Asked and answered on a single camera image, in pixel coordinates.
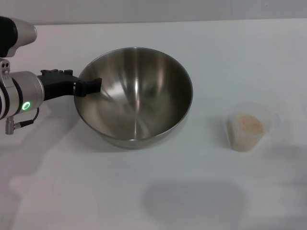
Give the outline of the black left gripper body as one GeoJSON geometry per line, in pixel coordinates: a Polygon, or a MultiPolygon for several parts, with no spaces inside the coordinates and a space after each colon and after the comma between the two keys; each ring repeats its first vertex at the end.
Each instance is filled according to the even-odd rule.
{"type": "Polygon", "coordinates": [[[44,100],[50,100],[66,95],[75,95],[79,79],[73,76],[73,70],[52,69],[41,70],[38,76],[44,88],[44,100]]]}

